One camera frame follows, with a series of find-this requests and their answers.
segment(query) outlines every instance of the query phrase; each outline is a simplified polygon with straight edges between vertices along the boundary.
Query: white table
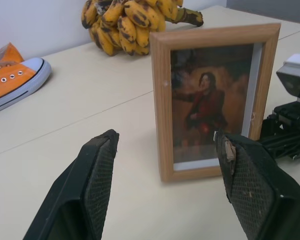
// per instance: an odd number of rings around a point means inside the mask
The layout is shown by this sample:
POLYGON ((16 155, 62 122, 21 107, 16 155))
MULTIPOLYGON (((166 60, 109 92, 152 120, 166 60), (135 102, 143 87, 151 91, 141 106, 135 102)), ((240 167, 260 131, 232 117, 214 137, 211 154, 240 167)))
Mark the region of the white table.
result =
MULTIPOLYGON (((300 33, 280 40, 274 69, 299 51, 300 33)), ((120 140, 103 240, 247 239, 220 177, 160 182, 149 57, 105 58, 88 44, 46 59, 53 78, 0 112, 0 130, 10 131, 0 136, 0 240, 22 239, 54 180, 84 143, 108 129, 120 140), (105 95, 110 103, 98 101, 105 95)), ((267 108, 282 104, 274 79, 267 108)), ((281 167, 300 184, 300 162, 281 167)))
MULTIPOLYGON (((207 8, 202 14, 203 28, 280 22, 280 39, 300 31, 299 23, 221 6, 207 8)), ((193 27, 171 23, 167 28, 193 27)), ((50 80, 35 94, 0 112, 0 153, 153 90, 150 56, 108 57, 89 43, 44 59, 53 68, 50 80)))

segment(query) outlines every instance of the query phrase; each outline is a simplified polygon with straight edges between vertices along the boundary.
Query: orange sneaker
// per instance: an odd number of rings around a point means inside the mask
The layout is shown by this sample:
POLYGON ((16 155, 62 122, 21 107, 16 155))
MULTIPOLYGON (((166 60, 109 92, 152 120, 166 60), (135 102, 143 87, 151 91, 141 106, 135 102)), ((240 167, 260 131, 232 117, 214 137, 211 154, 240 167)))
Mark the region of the orange sneaker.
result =
POLYGON ((5 45, 0 49, 0 66, 9 67, 11 65, 19 64, 23 62, 24 59, 18 52, 15 46, 11 43, 5 45))
POLYGON ((50 64, 42 58, 0 67, 0 111, 37 91, 50 73, 50 64))

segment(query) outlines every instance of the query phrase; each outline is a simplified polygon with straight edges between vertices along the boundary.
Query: picture frame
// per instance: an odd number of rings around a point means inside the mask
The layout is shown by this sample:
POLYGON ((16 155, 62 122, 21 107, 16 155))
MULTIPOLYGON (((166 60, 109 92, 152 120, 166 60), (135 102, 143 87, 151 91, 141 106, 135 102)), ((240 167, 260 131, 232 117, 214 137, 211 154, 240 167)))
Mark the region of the picture frame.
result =
POLYGON ((270 23, 150 33, 162 182, 220 176, 212 142, 218 127, 259 139, 280 28, 270 23))

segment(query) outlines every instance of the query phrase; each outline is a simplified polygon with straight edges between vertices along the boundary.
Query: black device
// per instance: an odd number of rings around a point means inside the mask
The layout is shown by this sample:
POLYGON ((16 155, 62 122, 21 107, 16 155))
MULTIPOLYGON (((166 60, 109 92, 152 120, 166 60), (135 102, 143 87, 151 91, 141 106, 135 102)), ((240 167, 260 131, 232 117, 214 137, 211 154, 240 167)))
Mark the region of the black device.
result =
POLYGON ((263 120, 259 142, 275 159, 300 158, 300 54, 289 58, 276 72, 286 91, 297 101, 274 108, 263 120))
POLYGON ((248 240, 300 240, 300 186, 259 142, 219 131, 226 196, 248 240))
POLYGON ((55 180, 23 240, 100 240, 119 134, 108 130, 82 146, 55 180))

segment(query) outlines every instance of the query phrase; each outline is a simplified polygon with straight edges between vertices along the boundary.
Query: banana stem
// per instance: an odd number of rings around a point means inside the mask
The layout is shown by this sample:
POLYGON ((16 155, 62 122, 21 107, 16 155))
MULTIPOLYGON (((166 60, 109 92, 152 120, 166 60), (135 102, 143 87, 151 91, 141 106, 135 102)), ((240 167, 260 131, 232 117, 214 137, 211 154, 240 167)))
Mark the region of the banana stem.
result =
POLYGON ((168 17, 166 17, 165 20, 173 24, 187 23, 197 27, 201 27, 204 24, 204 19, 201 12, 193 11, 185 7, 178 8, 178 14, 175 20, 172 20, 168 17))

